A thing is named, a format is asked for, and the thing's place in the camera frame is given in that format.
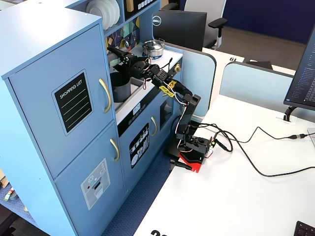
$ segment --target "keyboard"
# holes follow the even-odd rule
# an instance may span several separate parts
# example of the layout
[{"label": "keyboard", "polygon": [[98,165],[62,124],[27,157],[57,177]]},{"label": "keyboard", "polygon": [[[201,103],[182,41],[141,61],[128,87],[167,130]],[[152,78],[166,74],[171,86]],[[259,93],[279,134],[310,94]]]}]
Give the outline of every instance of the keyboard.
[{"label": "keyboard", "polygon": [[315,236],[315,228],[298,221],[296,222],[294,236]]}]

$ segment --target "dell logo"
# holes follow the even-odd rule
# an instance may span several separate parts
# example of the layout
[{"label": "dell logo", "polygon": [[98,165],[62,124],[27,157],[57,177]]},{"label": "dell logo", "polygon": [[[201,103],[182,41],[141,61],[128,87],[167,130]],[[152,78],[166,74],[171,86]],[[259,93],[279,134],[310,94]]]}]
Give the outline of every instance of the dell logo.
[{"label": "dell logo", "polygon": [[162,23],[161,17],[160,16],[154,16],[153,17],[153,25],[154,26],[159,26]]}]

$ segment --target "blue carpet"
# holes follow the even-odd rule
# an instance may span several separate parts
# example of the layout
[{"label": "blue carpet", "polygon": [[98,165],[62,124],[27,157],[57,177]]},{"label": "blue carpet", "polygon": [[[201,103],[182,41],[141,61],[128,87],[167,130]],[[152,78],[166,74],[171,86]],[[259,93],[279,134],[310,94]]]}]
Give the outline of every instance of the blue carpet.
[{"label": "blue carpet", "polygon": [[171,158],[159,151],[102,236],[133,236],[169,176]]},{"label": "blue carpet", "polygon": [[8,208],[10,211],[14,212],[15,214],[21,216],[23,219],[27,220],[31,224],[38,227],[35,221],[33,220],[33,218],[31,217],[31,214],[24,211],[24,204],[20,198],[16,200],[9,199],[9,201],[7,202],[4,200],[4,197],[6,196],[6,194],[11,188],[12,188],[11,184],[8,184],[8,186],[5,188],[0,188],[0,204]]}]

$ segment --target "white plate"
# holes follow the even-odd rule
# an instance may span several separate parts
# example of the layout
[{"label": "white plate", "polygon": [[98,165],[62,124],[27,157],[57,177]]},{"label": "white plate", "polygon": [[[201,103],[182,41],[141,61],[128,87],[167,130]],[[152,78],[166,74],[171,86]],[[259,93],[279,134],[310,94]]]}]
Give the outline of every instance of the white plate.
[{"label": "white plate", "polygon": [[135,156],[133,157],[132,161],[131,161],[131,165],[134,166],[138,160],[138,154],[135,154]]},{"label": "white plate", "polygon": [[103,29],[107,30],[110,24],[110,14],[105,3],[101,0],[92,0],[87,6],[87,13],[103,17]]},{"label": "white plate", "polygon": [[114,6],[114,9],[115,9],[115,21],[114,21],[114,24],[117,24],[118,20],[119,20],[119,17],[120,17],[120,11],[119,11],[119,5],[118,3],[116,2],[116,0],[109,0],[113,6]]},{"label": "white plate", "polygon": [[109,27],[112,27],[115,21],[115,8],[109,0],[102,0],[102,1],[105,3],[105,5],[108,8],[109,17],[110,17]]}]

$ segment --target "computer monitor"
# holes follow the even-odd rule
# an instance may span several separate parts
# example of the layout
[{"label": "computer monitor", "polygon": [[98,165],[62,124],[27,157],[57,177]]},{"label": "computer monitor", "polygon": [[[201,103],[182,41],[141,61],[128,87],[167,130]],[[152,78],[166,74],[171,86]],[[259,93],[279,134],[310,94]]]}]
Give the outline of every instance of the computer monitor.
[{"label": "computer monitor", "polygon": [[202,51],[207,13],[160,10],[153,14],[154,39]]},{"label": "computer monitor", "polygon": [[315,111],[315,28],[283,103]]}]

